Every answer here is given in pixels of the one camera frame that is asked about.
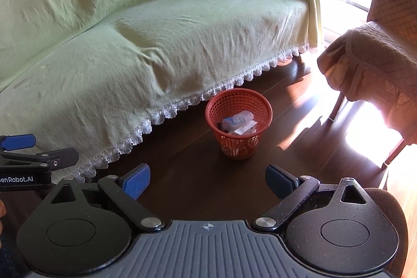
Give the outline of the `person left hand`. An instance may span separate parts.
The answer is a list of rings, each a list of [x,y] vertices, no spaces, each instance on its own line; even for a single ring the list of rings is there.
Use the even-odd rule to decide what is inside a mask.
[[[6,206],[4,202],[0,200],[0,219],[2,219],[6,215],[6,213],[7,213]],[[2,231],[3,231],[3,224],[2,224],[2,221],[0,221],[0,235],[2,234]]]

